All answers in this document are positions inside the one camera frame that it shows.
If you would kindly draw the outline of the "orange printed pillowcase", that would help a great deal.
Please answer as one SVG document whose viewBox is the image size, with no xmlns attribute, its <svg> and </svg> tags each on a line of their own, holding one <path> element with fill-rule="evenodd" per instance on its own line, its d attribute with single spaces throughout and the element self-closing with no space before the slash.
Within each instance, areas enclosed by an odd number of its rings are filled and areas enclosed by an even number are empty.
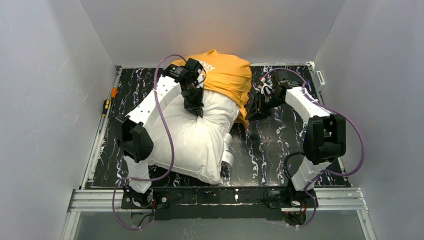
<svg viewBox="0 0 424 240">
<path fill-rule="evenodd" d="M 215 49 L 192 54 L 187 58 L 199 61 L 206 71 L 206 80 L 203 82 L 205 90 L 223 94 L 235 102 L 239 108 L 235 122 L 247 128 L 246 105 L 252 89 L 251 63 L 236 55 L 219 53 Z"/>
</svg>

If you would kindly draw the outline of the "white pillow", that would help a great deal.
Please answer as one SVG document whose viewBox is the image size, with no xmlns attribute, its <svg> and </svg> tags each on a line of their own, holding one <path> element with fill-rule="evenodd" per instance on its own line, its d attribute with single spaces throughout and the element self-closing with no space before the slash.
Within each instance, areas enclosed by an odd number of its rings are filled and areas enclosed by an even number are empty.
<svg viewBox="0 0 424 240">
<path fill-rule="evenodd" d="M 221 182 L 222 157 L 226 136 L 239 114 L 239 107 L 226 95 L 203 92 L 203 118 L 184 109 L 184 98 L 176 97 L 163 110 L 175 150 L 172 172 L 216 185 Z M 149 165 L 168 169 L 171 147 L 161 119 L 152 126 L 155 149 L 149 156 Z"/>
</svg>

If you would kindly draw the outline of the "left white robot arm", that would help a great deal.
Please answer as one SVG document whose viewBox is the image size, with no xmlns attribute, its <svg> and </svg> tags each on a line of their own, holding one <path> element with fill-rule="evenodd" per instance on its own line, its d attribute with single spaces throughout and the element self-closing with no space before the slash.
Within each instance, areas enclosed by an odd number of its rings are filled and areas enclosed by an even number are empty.
<svg viewBox="0 0 424 240">
<path fill-rule="evenodd" d="M 170 64 L 159 75 L 157 66 L 153 75 L 153 89 L 127 115 L 115 118 L 115 136 L 123 158 L 128 166 L 129 187 L 139 194 L 146 193 L 152 182 L 165 178 L 172 170 L 168 168 L 162 176 L 150 178 L 148 157 L 155 149 L 151 129 L 157 119 L 162 121 L 171 150 L 171 165 L 175 162 L 175 146 L 163 114 L 163 110 L 176 97 L 183 97 L 184 110 L 196 117 L 203 117 L 203 82 L 206 70 L 193 58 L 184 59 L 184 65 Z"/>
</svg>

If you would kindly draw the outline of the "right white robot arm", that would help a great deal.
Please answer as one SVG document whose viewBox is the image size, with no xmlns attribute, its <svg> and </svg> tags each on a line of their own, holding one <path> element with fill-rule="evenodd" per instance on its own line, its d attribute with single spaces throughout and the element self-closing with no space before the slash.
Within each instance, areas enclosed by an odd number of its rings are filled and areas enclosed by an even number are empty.
<svg viewBox="0 0 424 240">
<path fill-rule="evenodd" d="M 306 91 L 306 80 L 288 79 L 283 76 L 289 69 L 278 67 L 265 73 L 264 83 L 254 94 L 246 120 L 257 121 L 272 114 L 272 109 L 287 104 L 291 106 L 306 124 L 303 140 L 303 160 L 297 172 L 289 178 L 289 186 L 295 191 L 313 189 L 316 180 L 327 167 L 346 152 L 346 119 L 331 113 L 318 105 Z"/>
</svg>

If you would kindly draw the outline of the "white power strip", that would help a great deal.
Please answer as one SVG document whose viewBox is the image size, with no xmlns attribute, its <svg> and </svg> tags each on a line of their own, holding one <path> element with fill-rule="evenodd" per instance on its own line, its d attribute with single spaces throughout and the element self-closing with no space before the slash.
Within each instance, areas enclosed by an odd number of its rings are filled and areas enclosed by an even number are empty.
<svg viewBox="0 0 424 240">
<path fill-rule="evenodd" d="M 326 82 L 325 82 L 325 79 L 324 79 L 322 72 L 320 70 L 317 70 L 315 72 L 314 77 L 315 77 L 315 87 L 316 87 L 317 91 L 322 92 L 322 90 L 326 86 Z"/>
</svg>

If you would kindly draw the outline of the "yellow handled screwdriver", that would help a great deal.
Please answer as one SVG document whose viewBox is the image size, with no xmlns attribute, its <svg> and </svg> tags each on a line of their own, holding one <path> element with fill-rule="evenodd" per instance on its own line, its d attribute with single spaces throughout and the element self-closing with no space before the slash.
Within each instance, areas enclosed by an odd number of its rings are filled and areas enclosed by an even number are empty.
<svg viewBox="0 0 424 240">
<path fill-rule="evenodd" d="M 107 99 L 104 100 L 103 105 L 102 105 L 102 113 L 101 113 L 101 116 L 102 117 L 105 117 L 107 115 L 107 113 L 109 111 L 109 108 L 113 104 L 113 101 L 115 99 L 116 93 L 117 93 L 117 88 L 116 87 L 113 87 L 111 89 L 109 98 L 107 98 Z"/>
</svg>

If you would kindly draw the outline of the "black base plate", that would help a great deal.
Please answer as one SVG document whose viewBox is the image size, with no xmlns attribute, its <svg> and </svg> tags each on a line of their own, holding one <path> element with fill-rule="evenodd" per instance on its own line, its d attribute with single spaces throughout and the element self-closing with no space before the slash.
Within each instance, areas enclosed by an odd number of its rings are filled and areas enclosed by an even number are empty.
<svg viewBox="0 0 424 240">
<path fill-rule="evenodd" d="M 305 211 L 317 207 L 314 190 L 307 193 L 285 186 L 154 186 L 146 193 L 125 187 L 121 208 L 147 210 L 155 220 L 265 219 L 281 221 L 286 215 L 305 220 Z"/>
</svg>

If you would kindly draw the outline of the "aluminium frame rail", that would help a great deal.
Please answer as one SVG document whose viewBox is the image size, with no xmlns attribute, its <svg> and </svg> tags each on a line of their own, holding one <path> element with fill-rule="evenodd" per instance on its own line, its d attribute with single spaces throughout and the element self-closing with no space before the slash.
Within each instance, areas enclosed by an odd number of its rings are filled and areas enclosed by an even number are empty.
<svg viewBox="0 0 424 240">
<path fill-rule="evenodd" d="M 82 212 L 111 212 L 112 189 L 74 190 L 67 209 L 62 240 L 73 240 Z M 324 187 L 315 190 L 319 211 L 354 210 L 357 212 L 366 240 L 375 240 L 373 226 L 368 214 L 368 206 L 360 188 Z"/>
</svg>

